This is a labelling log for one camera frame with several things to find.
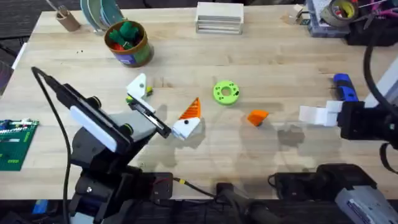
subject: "white box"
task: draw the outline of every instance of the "white box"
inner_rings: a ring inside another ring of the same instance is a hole
[[[243,4],[198,2],[197,33],[242,34]]]

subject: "orange triangle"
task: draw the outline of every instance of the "orange triangle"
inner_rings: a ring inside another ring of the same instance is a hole
[[[180,119],[200,118],[200,101],[197,97],[188,109],[181,115]]]

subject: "orange block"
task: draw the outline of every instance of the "orange block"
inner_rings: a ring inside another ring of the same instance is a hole
[[[200,118],[200,101],[196,98],[188,109],[181,115],[180,119]]]
[[[248,116],[248,120],[255,126],[259,126],[261,122],[268,116],[268,112],[263,110],[253,110]]]

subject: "tape roll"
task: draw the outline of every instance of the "tape roll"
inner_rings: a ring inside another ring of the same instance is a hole
[[[348,0],[332,0],[325,7],[320,16],[329,25],[344,27],[353,22],[358,16],[358,5]]]

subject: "white block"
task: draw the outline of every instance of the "white block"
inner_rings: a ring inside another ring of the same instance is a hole
[[[300,106],[298,119],[308,124],[336,126],[337,113],[329,113],[326,108]]]
[[[328,127],[337,126],[337,115],[338,113],[328,113],[326,116],[326,121],[323,125]]]
[[[329,113],[340,113],[342,106],[342,101],[328,100],[326,102],[326,109],[328,109]]]
[[[197,33],[242,34],[243,4],[198,2]]]

